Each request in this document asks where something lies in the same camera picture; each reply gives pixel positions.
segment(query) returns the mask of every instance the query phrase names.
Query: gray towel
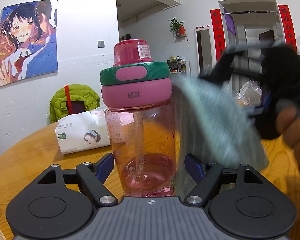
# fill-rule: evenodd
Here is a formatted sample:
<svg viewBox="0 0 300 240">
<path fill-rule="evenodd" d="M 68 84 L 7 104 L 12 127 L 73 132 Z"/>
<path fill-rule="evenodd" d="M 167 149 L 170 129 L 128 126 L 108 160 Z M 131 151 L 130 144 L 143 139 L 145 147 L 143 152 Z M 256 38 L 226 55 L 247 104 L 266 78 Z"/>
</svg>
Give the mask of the gray towel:
<svg viewBox="0 0 300 240">
<path fill-rule="evenodd" d="M 176 195 L 182 199 L 196 183 L 184 168 L 186 154 L 225 168 L 247 163 L 256 170 L 268 166 L 260 137 L 246 113 L 223 90 L 205 80 L 179 77 L 172 86 L 180 131 Z"/>
</svg>

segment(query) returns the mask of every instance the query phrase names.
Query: plastic bag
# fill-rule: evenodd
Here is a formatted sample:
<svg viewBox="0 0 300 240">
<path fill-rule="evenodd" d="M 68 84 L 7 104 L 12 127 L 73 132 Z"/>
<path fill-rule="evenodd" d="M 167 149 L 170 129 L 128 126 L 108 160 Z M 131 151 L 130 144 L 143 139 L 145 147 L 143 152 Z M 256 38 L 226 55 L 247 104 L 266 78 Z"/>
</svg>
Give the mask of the plastic bag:
<svg viewBox="0 0 300 240">
<path fill-rule="evenodd" d="M 261 88 L 256 82 L 250 80 L 242 86 L 240 92 L 234 98 L 238 101 L 239 105 L 259 106 L 261 96 Z"/>
</svg>

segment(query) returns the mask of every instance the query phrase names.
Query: green puffer jacket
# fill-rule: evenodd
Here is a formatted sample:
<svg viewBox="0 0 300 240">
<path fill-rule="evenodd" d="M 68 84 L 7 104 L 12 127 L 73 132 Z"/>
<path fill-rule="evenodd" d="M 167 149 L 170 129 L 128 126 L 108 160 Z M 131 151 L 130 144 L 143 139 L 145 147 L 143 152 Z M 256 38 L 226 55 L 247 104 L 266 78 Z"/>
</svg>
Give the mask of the green puffer jacket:
<svg viewBox="0 0 300 240">
<path fill-rule="evenodd" d="M 85 111 L 91 111 L 100 106 L 100 97 L 86 85 L 69 85 L 71 101 L 82 101 Z M 65 88 L 58 90 L 50 101 L 50 120 L 52 123 L 68 115 Z"/>
</svg>

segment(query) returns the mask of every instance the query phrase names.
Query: wall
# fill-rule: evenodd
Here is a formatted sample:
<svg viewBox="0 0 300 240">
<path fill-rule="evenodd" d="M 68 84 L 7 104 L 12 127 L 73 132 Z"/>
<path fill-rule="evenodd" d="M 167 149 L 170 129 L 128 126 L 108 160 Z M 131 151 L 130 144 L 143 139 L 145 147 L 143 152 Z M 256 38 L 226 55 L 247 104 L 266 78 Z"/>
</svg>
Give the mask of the wall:
<svg viewBox="0 0 300 240">
<path fill-rule="evenodd" d="M 154 60 L 167 60 L 170 55 L 179 54 L 186 57 L 187 64 L 191 62 L 192 76 L 198 74 L 194 28 L 199 25 L 211 25 L 210 10 L 219 8 L 220 0 L 180 0 L 181 5 L 165 11 L 152 10 L 138 15 L 135 19 L 125 22 L 125 31 L 133 38 L 142 38 L 148 41 L 151 55 Z M 300 52 L 300 0 L 276 0 L 277 4 L 288 5 L 294 24 L 297 46 Z M 189 49 L 186 40 L 172 38 L 169 32 L 169 19 L 176 17 L 185 21 L 188 34 Z"/>
<path fill-rule="evenodd" d="M 36 0 L 0 0 L 0 17 L 3 7 L 28 1 Z M 101 96 L 99 74 L 113 65 L 119 41 L 116 0 L 59 0 L 57 26 L 58 73 L 0 88 L 0 154 L 49 123 L 50 100 L 66 84 L 89 85 Z"/>
<path fill-rule="evenodd" d="M 125 30 L 120 22 L 118 22 L 119 37 L 126 35 Z"/>
</svg>

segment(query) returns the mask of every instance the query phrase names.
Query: pink button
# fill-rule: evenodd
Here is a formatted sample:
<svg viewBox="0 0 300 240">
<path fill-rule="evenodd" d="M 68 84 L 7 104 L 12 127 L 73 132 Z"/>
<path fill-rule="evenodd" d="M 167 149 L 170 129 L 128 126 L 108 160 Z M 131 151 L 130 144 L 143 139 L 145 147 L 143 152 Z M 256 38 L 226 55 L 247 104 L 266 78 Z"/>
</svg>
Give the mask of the pink button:
<svg viewBox="0 0 300 240">
<path fill-rule="evenodd" d="M 144 66 L 131 66 L 119 68 L 115 72 L 115 77 L 119 81 L 141 79 L 147 75 L 147 69 Z"/>
</svg>

